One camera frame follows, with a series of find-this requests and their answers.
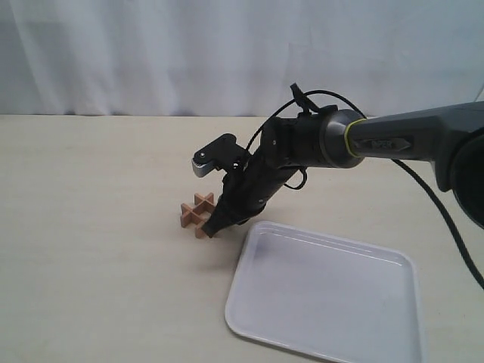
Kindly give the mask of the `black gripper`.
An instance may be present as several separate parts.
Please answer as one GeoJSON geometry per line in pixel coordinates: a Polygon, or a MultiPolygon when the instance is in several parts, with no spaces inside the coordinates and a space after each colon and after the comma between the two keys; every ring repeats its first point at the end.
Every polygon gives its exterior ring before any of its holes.
{"type": "Polygon", "coordinates": [[[204,222],[204,234],[214,237],[232,225],[241,225],[259,215],[275,193],[300,169],[300,166],[272,167],[260,150],[255,152],[234,187],[224,188],[222,205],[216,206],[204,222]]]}

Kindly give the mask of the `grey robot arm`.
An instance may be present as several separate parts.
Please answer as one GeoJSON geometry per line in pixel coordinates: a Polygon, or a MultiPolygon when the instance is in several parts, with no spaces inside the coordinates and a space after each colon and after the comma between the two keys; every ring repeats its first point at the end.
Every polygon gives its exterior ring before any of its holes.
{"type": "Polygon", "coordinates": [[[483,223],[482,102],[371,119],[328,106],[295,118],[269,118],[253,153],[230,134],[196,152],[195,165],[226,172],[203,232],[213,236],[260,214],[296,172],[349,169],[366,157],[430,163],[439,190],[452,191],[469,218],[483,223]]]}

